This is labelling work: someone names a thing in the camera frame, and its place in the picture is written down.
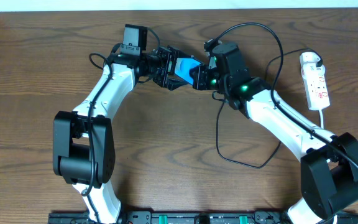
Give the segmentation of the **blue Galaxy smartphone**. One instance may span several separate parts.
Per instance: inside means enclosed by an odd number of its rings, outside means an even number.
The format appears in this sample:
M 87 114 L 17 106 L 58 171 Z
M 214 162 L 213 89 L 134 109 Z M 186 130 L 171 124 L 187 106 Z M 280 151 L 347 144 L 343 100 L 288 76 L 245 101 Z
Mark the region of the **blue Galaxy smartphone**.
M 190 70 L 200 64 L 201 62 L 194 58 L 177 58 L 175 65 L 175 75 L 192 85 L 193 79 L 190 76 Z

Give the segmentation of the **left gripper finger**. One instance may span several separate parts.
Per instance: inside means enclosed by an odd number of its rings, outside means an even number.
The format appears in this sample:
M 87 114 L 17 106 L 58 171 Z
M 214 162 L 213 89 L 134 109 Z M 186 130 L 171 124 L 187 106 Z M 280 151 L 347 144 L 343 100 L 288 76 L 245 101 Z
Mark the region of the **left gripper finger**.
M 185 80 L 176 80 L 176 79 L 168 79 L 167 81 L 167 89 L 170 91 L 176 90 L 177 88 L 188 85 L 188 82 Z
M 168 46 L 168 49 L 173 52 L 173 59 L 177 60 L 178 58 L 193 58 L 193 55 L 190 55 L 176 47 L 173 47 L 171 45 Z

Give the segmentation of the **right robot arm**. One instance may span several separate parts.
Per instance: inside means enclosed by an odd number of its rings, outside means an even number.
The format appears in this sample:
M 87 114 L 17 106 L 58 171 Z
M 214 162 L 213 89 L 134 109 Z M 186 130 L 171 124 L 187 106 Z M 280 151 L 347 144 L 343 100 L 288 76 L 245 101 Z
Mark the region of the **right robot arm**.
M 216 90 L 223 101 L 261 124 L 301 164 L 302 198 L 287 210 L 291 223 L 358 219 L 344 209 L 358 201 L 358 140 L 323 129 L 285 103 L 265 80 L 249 75 L 235 43 L 205 43 L 209 64 L 190 70 L 198 90 Z

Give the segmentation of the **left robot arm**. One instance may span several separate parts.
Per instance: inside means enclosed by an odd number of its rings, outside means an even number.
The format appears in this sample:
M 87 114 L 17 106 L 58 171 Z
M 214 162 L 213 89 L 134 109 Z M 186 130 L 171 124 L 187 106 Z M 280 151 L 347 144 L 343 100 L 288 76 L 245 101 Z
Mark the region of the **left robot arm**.
M 153 80 L 174 90 L 193 82 L 189 71 L 200 64 L 174 47 L 146 52 L 151 29 L 127 24 L 100 69 L 101 78 L 86 99 L 72 111 L 59 111 L 53 121 L 53 171 L 74 186 L 95 223 L 120 223 L 121 202 L 111 176 L 115 165 L 112 120 L 123 99 L 140 82 Z

